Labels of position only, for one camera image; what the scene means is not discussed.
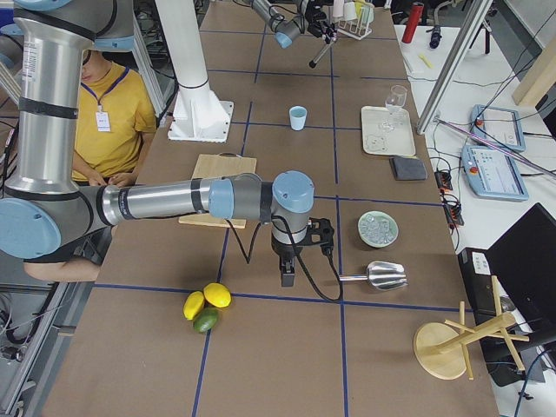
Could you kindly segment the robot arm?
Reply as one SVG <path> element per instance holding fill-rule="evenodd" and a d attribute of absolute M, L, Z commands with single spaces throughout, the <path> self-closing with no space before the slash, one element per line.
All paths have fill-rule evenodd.
<path fill-rule="evenodd" d="M 293 1 L 296 6 L 294 16 L 288 20 L 279 11 L 280 5 L 264 0 L 239 1 L 238 4 L 249 7 L 265 22 L 275 34 L 275 40 L 283 48 L 288 48 L 293 41 L 306 32 L 322 39 L 325 44 L 335 42 L 337 29 L 331 23 L 324 10 L 329 1 Z"/>
<path fill-rule="evenodd" d="M 314 184 L 299 171 L 272 182 L 244 173 L 162 185 L 77 186 L 71 178 L 83 52 L 97 38 L 128 25 L 132 5 L 116 2 L 108 15 L 87 1 L 17 1 L 14 19 L 24 36 L 18 163 L 4 184 L 1 249 L 34 259 L 126 220 L 209 214 L 272 225 L 282 260 L 308 232 Z"/>

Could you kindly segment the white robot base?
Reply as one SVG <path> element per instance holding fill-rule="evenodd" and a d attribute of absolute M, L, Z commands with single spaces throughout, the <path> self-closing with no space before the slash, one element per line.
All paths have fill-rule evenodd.
<path fill-rule="evenodd" d="M 156 8 L 179 85 L 169 139 L 226 142 L 234 104 L 210 88 L 194 2 L 161 0 Z"/>

